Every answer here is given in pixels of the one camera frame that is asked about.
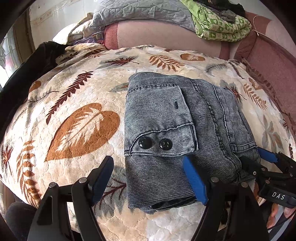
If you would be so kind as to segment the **person's right hand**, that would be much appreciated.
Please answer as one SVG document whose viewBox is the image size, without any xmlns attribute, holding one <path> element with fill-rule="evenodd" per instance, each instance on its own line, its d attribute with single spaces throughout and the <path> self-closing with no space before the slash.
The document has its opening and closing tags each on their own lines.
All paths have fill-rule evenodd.
<svg viewBox="0 0 296 241">
<path fill-rule="evenodd" d="M 278 210 L 279 210 L 278 204 L 274 203 L 272 205 L 271 214 L 269 215 L 268 222 L 266 225 L 267 228 L 271 228 L 271 227 L 275 226 L 275 222 L 276 222 L 275 216 L 277 215 Z M 295 214 L 295 208 L 290 209 L 290 208 L 285 207 L 283 210 L 283 214 L 284 214 L 285 218 L 289 218 L 289 217 L 291 217 L 291 215 Z"/>
</svg>

